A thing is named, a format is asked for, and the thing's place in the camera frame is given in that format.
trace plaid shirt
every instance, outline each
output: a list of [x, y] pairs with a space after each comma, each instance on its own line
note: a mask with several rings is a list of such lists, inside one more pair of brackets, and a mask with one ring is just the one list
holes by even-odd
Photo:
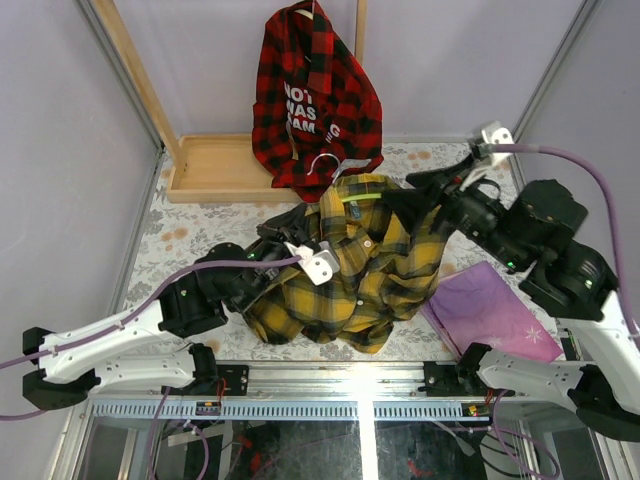
[[307, 206], [308, 233], [331, 244], [340, 272], [314, 286], [299, 268], [282, 270], [244, 314], [263, 341], [286, 343], [302, 333], [319, 343], [342, 338], [361, 352], [376, 353], [393, 322], [410, 320], [433, 295], [446, 244], [431, 233], [437, 210], [409, 235], [382, 200], [340, 200], [394, 188], [399, 187], [382, 175], [344, 177], [319, 203]]
[[254, 155], [274, 176], [272, 187], [291, 187], [304, 201], [316, 202], [337, 167], [325, 156], [307, 176], [320, 153], [340, 161], [371, 159], [347, 174], [371, 172], [382, 163], [382, 107], [320, 5], [315, 2], [313, 23], [295, 13], [311, 4], [279, 10], [266, 23], [252, 141]]

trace yellow plaid shirt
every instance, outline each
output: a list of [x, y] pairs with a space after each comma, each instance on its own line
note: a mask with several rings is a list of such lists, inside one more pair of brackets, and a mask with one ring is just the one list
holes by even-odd
[[307, 232], [328, 241], [340, 272], [319, 286], [287, 267], [247, 311], [249, 326], [265, 342], [282, 344], [299, 333], [319, 343], [342, 338], [376, 353], [394, 321], [410, 320], [435, 293], [446, 239], [431, 233], [431, 212], [410, 235], [380, 199], [343, 204], [341, 198], [399, 188], [383, 175], [338, 179], [306, 210]]

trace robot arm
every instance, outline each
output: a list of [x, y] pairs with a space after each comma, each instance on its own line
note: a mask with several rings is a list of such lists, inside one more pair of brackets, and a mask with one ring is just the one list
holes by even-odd
[[[471, 390], [479, 379], [549, 400], [607, 437], [640, 441], [640, 351], [622, 315], [618, 282], [598, 252], [573, 240], [587, 210], [555, 180], [527, 184], [509, 209], [479, 188], [492, 184], [484, 176], [505, 158], [484, 153], [487, 142], [510, 142], [503, 131], [490, 124], [460, 164], [407, 177], [422, 194], [418, 217], [439, 205], [434, 228], [443, 235], [459, 230], [510, 273], [528, 272], [520, 289], [570, 329], [595, 364], [543, 364], [473, 344], [457, 375]], [[403, 193], [393, 195], [391, 202], [402, 204]]]
[[214, 392], [218, 375], [209, 347], [193, 344], [188, 350], [165, 355], [127, 352], [186, 339], [226, 324], [223, 303], [232, 312], [245, 311], [278, 273], [276, 267], [207, 268], [204, 262], [247, 263], [249, 258], [267, 262], [255, 263], [256, 267], [268, 267], [282, 263], [273, 260], [293, 256], [297, 260], [284, 263], [297, 262], [318, 285], [339, 269], [333, 252], [323, 242], [315, 245], [278, 226], [264, 225], [260, 231], [261, 239], [247, 251], [232, 243], [216, 245], [196, 261], [194, 271], [169, 283], [153, 301], [69, 332], [53, 333], [38, 327], [25, 331], [23, 353], [43, 356], [33, 361], [37, 370], [24, 376], [23, 396], [41, 410], [55, 410], [100, 391], [164, 386], [172, 387], [176, 394]]

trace wooden frame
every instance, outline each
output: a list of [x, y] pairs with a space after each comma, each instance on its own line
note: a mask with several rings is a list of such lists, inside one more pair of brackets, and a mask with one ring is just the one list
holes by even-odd
[[[367, 0], [357, 0], [355, 57], [362, 63]], [[251, 135], [176, 137], [114, 0], [93, 0], [96, 13], [173, 157], [167, 197], [173, 203], [296, 202], [288, 188], [271, 188], [271, 175], [258, 163]]]

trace white wall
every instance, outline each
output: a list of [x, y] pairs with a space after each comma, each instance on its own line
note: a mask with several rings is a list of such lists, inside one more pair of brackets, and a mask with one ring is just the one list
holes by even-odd
[[[602, 2], [581, 42], [565, 63], [522, 141], [564, 148], [584, 156], [608, 180], [617, 202], [631, 305], [640, 312], [640, 3]], [[589, 210], [578, 240], [612, 263], [604, 198], [591, 177], [572, 164], [522, 156], [527, 180], [556, 178]]]
[[[285, 0], [117, 0], [178, 134], [248, 132], [265, 21]], [[356, 0], [324, 0], [349, 48]], [[513, 127], [581, 0], [369, 0], [364, 67], [386, 135]]]
[[[0, 5], [0, 358], [107, 314], [154, 147], [72, 0]], [[31, 364], [2, 372], [0, 414]], [[0, 477], [42, 478], [65, 413], [0, 424]]]

